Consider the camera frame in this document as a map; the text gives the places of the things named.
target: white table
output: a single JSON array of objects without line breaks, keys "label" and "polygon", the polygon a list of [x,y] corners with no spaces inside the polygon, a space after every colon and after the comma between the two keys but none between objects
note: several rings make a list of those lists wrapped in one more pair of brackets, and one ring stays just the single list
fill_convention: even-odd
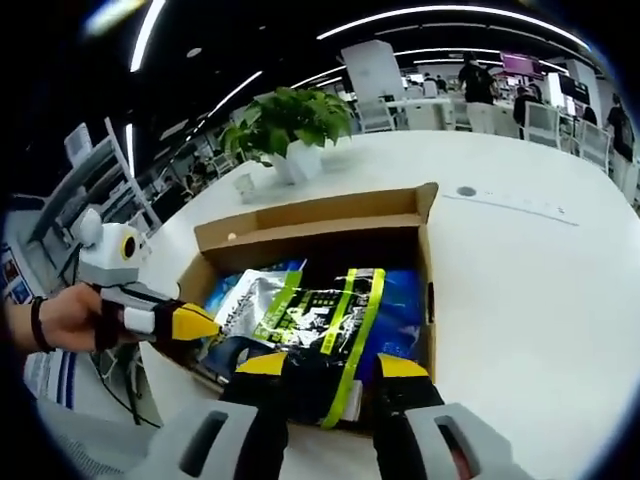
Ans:
[{"label": "white table", "polygon": [[[256,164],[223,177],[151,239],[145,276],[176,279],[197,250],[193,227],[216,218],[435,180],[437,386],[506,436],[536,478],[577,477],[640,380],[640,221],[614,184],[558,150],[463,132],[359,135],[323,160],[327,172],[303,187],[279,187]],[[259,192],[253,205],[232,187],[246,172]],[[465,199],[460,186],[478,194]],[[142,357],[164,420],[211,396],[148,344]],[[291,432],[281,478],[378,478],[370,441]]]},{"label": "white table", "polygon": [[426,105],[443,105],[446,103],[451,103],[451,98],[446,96],[436,98],[405,98],[386,102],[387,107],[390,108],[423,107]]}]

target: yellow stripe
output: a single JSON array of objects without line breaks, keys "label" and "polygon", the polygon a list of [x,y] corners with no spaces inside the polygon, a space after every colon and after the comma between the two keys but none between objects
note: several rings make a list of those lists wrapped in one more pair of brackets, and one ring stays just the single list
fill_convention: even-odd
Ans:
[{"label": "yellow stripe", "polygon": [[261,357],[250,358],[236,369],[236,373],[253,373],[256,375],[280,375],[286,352],[271,353]]},{"label": "yellow stripe", "polygon": [[406,358],[394,357],[386,353],[379,353],[382,364],[382,375],[389,377],[428,377],[429,372],[415,362]]},{"label": "yellow stripe", "polygon": [[322,428],[333,428],[340,420],[340,417],[342,417],[342,412],[344,412],[347,402],[349,401],[349,395],[353,387],[353,378],[356,375],[356,368],[358,367],[358,362],[360,361],[360,356],[362,355],[362,350],[364,350],[364,344],[369,336],[373,321],[378,314],[378,307],[380,306],[382,291],[384,289],[384,276],[385,271],[380,268],[376,268],[373,273],[371,295],[369,296],[369,303],[367,304],[367,309],[362,319],[362,325],[360,325],[353,349],[342,371],[342,378],[340,378],[340,383],[338,384],[336,395],[331,403],[331,408],[329,408],[329,413],[322,422]]},{"label": "yellow stripe", "polygon": [[349,272],[347,273],[347,279],[344,282],[344,290],[342,292],[342,296],[340,297],[340,301],[338,302],[336,311],[333,313],[333,318],[331,319],[329,330],[327,331],[327,335],[324,337],[322,348],[320,349],[320,352],[324,353],[325,355],[329,355],[331,353],[331,350],[333,349],[333,344],[335,343],[336,336],[338,335],[338,331],[340,330],[340,324],[342,323],[342,319],[344,318],[344,312],[347,309],[349,299],[351,298],[351,294],[353,293],[353,282],[356,279],[356,273],[358,273],[357,268],[350,268]]},{"label": "yellow stripe", "polygon": [[253,338],[258,340],[267,340],[269,338],[273,333],[273,327],[286,312],[287,306],[289,305],[289,302],[291,302],[296,288],[300,285],[301,279],[302,272],[300,270],[287,272],[287,276],[284,280],[284,286],[276,294],[273,302],[271,302],[267,312],[264,314],[264,317],[254,329]]},{"label": "yellow stripe", "polygon": [[171,338],[173,340],[195,340],[212,337],[220,332],[220,326],[202,308],[185,303],[171,316]]}]

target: robot camera eye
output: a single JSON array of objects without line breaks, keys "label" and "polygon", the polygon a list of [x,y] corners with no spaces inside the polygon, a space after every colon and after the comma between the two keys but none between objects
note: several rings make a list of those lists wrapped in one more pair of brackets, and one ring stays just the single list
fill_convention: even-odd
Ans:
[{"label": "robot camera eye", "polygon": [[128,260],[136,252],[136,240],[133,237],[127,237],[122,242],[122,258]]}]

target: black wristband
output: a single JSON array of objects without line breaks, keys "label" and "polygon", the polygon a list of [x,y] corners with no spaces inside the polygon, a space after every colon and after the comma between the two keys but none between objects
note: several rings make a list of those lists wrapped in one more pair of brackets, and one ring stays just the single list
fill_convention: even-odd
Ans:
[{"label": "black wristband", "polygon": [[33,332],[33,339],[36,341],[36,345],[38,345],[40,351],[50,353],[53,352],[55,348],[49,345],[47,339],[44,338],[42,322],[40,321],[40,307],[44,301],[45,298],[43,297],[35,297],[31,303],[31,332]]}]

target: cardboard box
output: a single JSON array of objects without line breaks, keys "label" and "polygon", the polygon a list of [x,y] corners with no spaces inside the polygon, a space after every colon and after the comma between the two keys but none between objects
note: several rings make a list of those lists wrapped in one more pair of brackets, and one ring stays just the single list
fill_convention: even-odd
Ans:
[{"label": "cardboard box", "polygon": [[[218,279],[307,258],[348,268],[415,268],[424,283],[419,362],[435,380],[435,313],[427,220],[438,185],[321,198],[195,228],[200,252],[179,280],[181,300],[204,305]],[[188,367],[192,345],[156,345]]]}]

